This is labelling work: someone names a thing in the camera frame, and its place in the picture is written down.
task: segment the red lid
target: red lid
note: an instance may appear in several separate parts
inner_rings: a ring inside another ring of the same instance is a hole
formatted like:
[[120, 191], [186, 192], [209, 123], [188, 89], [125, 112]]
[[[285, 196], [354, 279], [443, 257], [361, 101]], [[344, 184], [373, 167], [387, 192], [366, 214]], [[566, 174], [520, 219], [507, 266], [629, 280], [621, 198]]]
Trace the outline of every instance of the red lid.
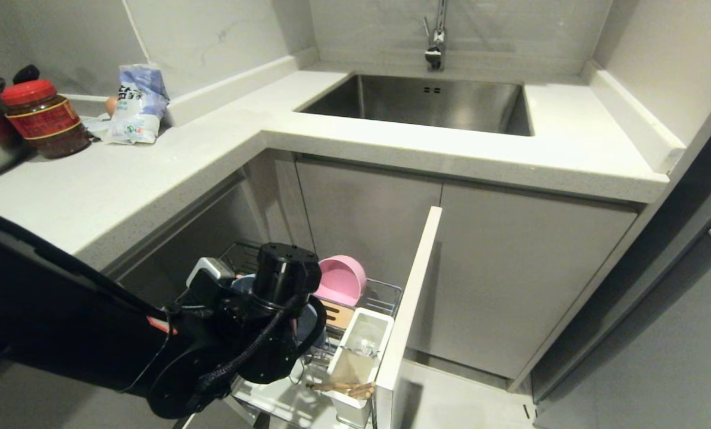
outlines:
[[30, 101], [51, 97], [56, 93], [57, 89], [50, 80], [38, 79], [4, 89], [4, 92], [1, 92], [1, 100], [4, 100], [5, 105], [9, 106], [24, 105]]

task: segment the pink bowl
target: pink bowl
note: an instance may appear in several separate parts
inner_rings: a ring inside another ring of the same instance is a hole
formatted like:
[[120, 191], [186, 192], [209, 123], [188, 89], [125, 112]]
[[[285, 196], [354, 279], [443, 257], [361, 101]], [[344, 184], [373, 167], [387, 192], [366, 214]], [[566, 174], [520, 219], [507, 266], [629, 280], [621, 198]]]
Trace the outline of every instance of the pink bowl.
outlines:
[[336, 255], [321, 260], [321, 283], [314, 293], [319, 298], [355, 306], [366, 288], [366, 272], [350, 256]]

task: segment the egg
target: egg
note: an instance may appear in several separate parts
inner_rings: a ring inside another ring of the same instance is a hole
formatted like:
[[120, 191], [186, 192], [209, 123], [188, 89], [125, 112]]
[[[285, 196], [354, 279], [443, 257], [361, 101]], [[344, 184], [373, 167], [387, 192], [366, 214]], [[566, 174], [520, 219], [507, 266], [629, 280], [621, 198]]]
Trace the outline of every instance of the egg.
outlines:
[[117, 108], [117, 97], [107, 98], [107, 101], [104, 102], [104, 108], [107, 109], [107, 114], [109, 114], [110, 117], [113, 116]]

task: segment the refrigerator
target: refrigerator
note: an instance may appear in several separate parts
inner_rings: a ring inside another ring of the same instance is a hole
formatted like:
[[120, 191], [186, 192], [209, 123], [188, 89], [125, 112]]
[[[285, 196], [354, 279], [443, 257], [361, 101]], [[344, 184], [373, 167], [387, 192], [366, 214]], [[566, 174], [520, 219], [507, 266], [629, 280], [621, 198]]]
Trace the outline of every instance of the refrigerator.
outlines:
[[543, 429], [711, 427], [711, 137], [532, 386]]

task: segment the gray cabinet door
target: gray cabinet door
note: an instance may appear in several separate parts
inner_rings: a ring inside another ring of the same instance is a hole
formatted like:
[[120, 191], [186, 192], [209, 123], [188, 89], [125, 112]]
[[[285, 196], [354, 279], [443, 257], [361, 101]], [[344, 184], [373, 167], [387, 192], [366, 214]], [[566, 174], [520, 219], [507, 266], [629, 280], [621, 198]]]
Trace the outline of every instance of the gray cabinet door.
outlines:
[[437, 283], [410, 347], [515, 378], [636, 212], [496, 187], [443, 187]]
[[297, 166], [318, 256], [352, 256], [369, 278], [405, 285], [440, 181], [314, 160]]

